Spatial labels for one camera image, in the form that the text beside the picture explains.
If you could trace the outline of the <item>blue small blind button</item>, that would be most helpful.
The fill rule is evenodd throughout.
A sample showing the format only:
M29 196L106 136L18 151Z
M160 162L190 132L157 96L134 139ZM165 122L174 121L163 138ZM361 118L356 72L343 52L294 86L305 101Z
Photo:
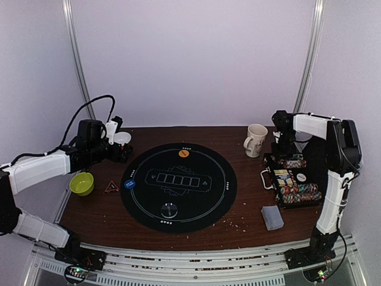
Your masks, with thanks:
M133 189L136 186L136 182L133 179L128 179L124 183L125 189Z

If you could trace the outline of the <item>orange big blind button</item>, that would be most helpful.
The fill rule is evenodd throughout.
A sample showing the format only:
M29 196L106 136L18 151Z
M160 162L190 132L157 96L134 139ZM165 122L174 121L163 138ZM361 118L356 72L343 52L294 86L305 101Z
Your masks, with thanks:
M188 150L186 150L186 149L182 149L182 150L179 151L179 156L181 158L189 157L189 155L190 155L190 152Z

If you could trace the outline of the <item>clear black dealer button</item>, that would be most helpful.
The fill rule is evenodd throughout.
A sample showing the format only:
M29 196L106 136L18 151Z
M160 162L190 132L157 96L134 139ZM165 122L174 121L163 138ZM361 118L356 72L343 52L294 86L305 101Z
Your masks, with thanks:
M161 215L166 219L172 219L177 216L178 208L174 203L164 203L161 207Z

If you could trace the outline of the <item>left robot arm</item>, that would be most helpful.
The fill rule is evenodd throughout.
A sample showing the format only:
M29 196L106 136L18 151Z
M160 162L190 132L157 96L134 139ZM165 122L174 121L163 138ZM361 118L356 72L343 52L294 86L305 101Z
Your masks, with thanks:
M85 258L80 238L74 232L55 223L34 216L15 205L19 192L48 179L87 169L107 159L126 163L133 148L128 144L98 143L92 147L78 148L64 145L57 151L1 167L1 235L19 234L41 241L56 252L79 265Z

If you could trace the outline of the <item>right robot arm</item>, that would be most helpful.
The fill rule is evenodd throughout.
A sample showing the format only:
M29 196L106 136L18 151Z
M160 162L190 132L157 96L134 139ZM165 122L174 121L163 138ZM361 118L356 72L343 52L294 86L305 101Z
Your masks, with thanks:
M360 174L361 148L354 121L311 113L272 115L277 129L266 172L284 209L321 205L307 247L285 252L290 269L334 259L351 182Z

